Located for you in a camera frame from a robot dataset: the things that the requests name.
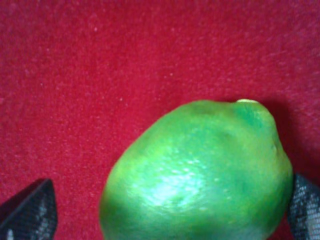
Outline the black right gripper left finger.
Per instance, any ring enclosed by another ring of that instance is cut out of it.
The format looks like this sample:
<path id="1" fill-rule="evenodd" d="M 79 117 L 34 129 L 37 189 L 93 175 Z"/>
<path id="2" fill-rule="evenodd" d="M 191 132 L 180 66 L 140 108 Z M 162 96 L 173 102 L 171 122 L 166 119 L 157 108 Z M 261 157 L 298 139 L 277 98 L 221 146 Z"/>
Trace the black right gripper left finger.
<path id="1" fill-rule="evenodd" d="M 57 230 L 53 181 L 40 178 L 0 205 L 2 240 L 52 240 Z"/>

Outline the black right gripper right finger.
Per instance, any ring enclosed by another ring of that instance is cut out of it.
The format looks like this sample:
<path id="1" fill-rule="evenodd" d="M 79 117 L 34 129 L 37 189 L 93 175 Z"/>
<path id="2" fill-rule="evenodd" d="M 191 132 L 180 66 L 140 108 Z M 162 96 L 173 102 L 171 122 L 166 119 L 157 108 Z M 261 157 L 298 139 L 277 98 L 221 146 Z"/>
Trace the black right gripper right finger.
<path id="1" fill-rule="evenodd" d="M 295 240 L 320 238 L 320 187 L 300 174 L 294 175 L 287 219 Z"/>

